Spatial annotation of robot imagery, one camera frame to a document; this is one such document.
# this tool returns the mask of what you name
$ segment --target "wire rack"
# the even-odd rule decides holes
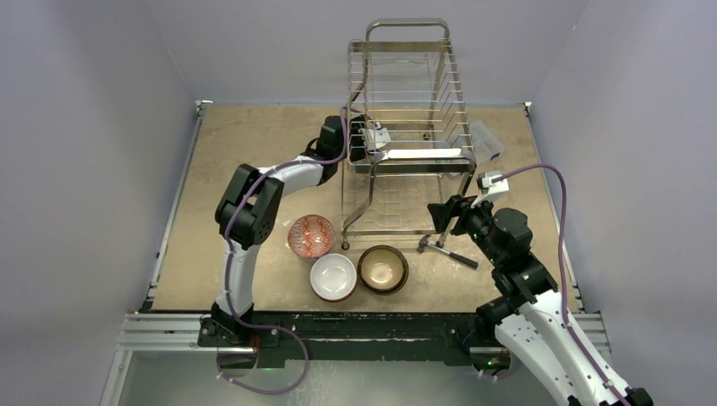
[[[443,37],[369,40],[379,27],[428,26]],[[351,133],[350,155],[359,158],[343,165],[342,247],[351,235],[435,233],[426,205],[445,201],[448,179],[460,179],[449,195],[464,195],[475,170],[447,23],[378,19],[365,41],[349,43],[348,67],[348,116],[364,129]]]

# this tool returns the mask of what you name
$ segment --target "bowl rim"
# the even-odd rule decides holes
[[[401,260],[401,264],[403,265],[403,276],[401,277],[401,280],[398,281],[396,286],[393,288],[388,289],[378,289],[374,288],[373,286],[369,285],[369,283],[366,282],[364,279],[364,273],[361,272],[362,265],[364,264],[364,259],[368,254],[371,252],[377,251],[377,250],[388,250],[395,254],[399,260]],[[358,258],[358,266],[356,272],[358,273],[358,278],[361,279],[361,284],[364,285],[368,290],[370,290],[374,294],[380,294],[380,295],[388,295],[388,294],[394,294],[395,292],[398,292],[403,288],[403,285],[406,284],[406,281],[408,280],[408,261],[406,260],[406,256],[403,255],[401,251],[399,251],[397,248],[391,247],[390,245],[374,245],[373,247],[367,249],[364,251],[363,254],[361,254],[361,257]]]
[[[291,230],[293,226],[296,225],[297,222],[299,222],[301,219],[305,217],[321,217],[324,220],[326,220],[327,223],[329,223],[329,227],[331,228],[332,234],[333,234],[333,241],[331,242],[331,245],[328,246],[328,248],[325,251],[322,251],[321,254],[318,254],[316,256],[305,256],[301,255],[298,252],[296,252],[291,244]],[[292,223],[292,225],[289,227],[289,231],[287,231],[287,245],[289,246],[289,249],[299,258],[304,258],[306,260],[316,260],[321,258],[322,256],[328,255],[331,253],[331,251],[334,249],[334,246],[336,245],[336,229],[334,228],[334,225],[329,221],[328,218],[323,217],[321,214],[304,214],[303,216],[296,219],[295,222]]]
[[[353,279],[353,286],[351,287],[351,290],[348,291],[347,294],[345,294],[344,296],[342,296],[339,299],[327,299],[327,298],[324,298],[323,296],[321,296],[318,292],[316,292],[316,288],[314,287],[313,280],[311,279],[311,274],[314,273],[314,269],[318,269],[316,266],[320,264],[320,260],[322,260],[326,257],[329,257],[329,256],[333,256],[333,255],[335,255],[337,257],[341,257],[344,260],[346,260],[346,262],[351,264],[351,269],[353,270],[353,275],[355,276],[355,278]],[[329,302],[329,303],[338,303],[338,302],[342,302],[342,301],[350,298],[351,295],[353,294],[353,292],[356,291],[356,287],[359,285],[359,275],[358,275],[358,271],[356,270],[356,266],[353,264],[353,262],[347,256],[339,254],[337,252],[331,252],[331,253],[326,254],[326,255],[322,256],[321,258],[319,258],[319,260],[317,260],[314,263],[314,265],[311,266],[311,271],[309,272],[309,285],[311,285],[311,290],[314,292],[316,297],[318,297],[319,299],[324,300],[325,302]]]

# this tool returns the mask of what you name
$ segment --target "hammer head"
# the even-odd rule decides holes
[[[419,247],[416,249],[419,253],[424,252],[425,246],[428,245],[428,235],[425,235],[420,241],[419,241]]]

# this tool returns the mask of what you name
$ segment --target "gray floor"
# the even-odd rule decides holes
[[[436,362],[314,361],[293,392],[262,396],[216,379],[215,354],[143,353],[130,365],[120,404],[172,405],[554,405],[548,392],[522,368],[496,384],[479,380],[472,368]],[[278,388],[301,370],[252,370],[247,383]]]

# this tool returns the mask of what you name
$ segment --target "red patterned bowl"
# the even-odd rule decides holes
[[[331,252],[336,242],[334,226],[324,217],[309,214],[289,228],[287,242],[291,251],[307,260],[315,260]]]

